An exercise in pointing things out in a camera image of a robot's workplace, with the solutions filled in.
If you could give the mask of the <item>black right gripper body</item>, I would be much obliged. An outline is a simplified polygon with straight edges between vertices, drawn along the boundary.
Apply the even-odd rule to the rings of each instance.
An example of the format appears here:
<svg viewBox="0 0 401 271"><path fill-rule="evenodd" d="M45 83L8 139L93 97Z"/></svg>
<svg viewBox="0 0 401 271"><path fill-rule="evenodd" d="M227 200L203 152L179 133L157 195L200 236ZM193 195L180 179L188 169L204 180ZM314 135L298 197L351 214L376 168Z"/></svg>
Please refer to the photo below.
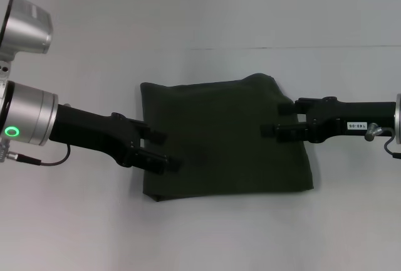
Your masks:
<svg viewBox="0 0 401 271"><path fill-rule="evenodd" d="M336 97L299 98L297 114L306 116L306 140L322 143L335 136L363 136L372 123L395 128L395 102L341 102Z"/></svg>

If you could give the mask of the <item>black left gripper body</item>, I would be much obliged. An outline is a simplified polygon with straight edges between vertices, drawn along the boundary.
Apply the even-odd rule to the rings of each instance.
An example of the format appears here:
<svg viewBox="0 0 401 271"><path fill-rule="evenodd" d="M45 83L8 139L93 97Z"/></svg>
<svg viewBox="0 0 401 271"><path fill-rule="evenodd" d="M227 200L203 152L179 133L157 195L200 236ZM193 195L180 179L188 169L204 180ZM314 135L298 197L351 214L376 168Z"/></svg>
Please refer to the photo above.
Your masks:
<svg viewBox="0 0 401 271"><path fill-rule="evenodd" d="M90 149L112 157L123 167L133 166L134 150L140 147L142 121L119 113L102 116L59 105L49 139Z"/></svg>

